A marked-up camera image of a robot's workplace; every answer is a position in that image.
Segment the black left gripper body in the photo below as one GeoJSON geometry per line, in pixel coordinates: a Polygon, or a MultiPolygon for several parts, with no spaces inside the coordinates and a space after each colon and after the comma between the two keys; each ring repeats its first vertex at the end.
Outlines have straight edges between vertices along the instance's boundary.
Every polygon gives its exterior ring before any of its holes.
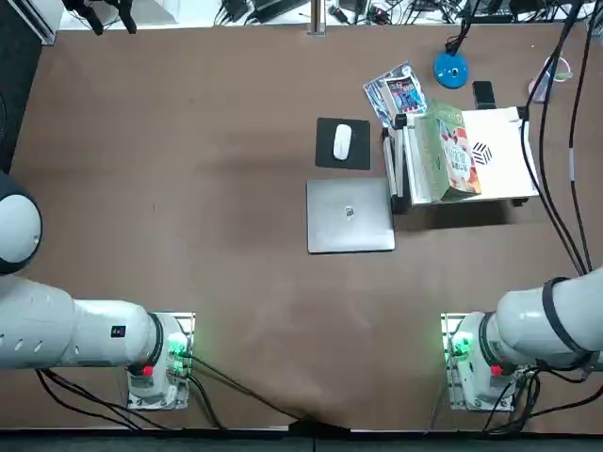
{"type": "Polygon", "coordinates": [[[132,0],[63,0],[62,3],[67,10],[83,10],[97,3],[110,5],[117,10],[130,10],[133,6],[132,0]]]}

